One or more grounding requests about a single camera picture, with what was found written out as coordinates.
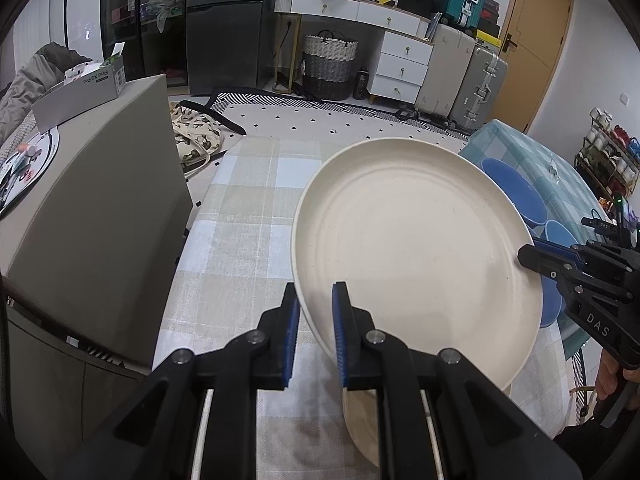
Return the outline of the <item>person's right hand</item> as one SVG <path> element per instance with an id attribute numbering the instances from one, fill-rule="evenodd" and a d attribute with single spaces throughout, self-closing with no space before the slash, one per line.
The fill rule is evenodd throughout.
<path id="1" fill-rule="evenodd" d="M 617 388 L 617 372 L 620 363 L 605 349 L 602 350 L 596 378 L 596 393 L 599 401 L 605 401 Z"/>

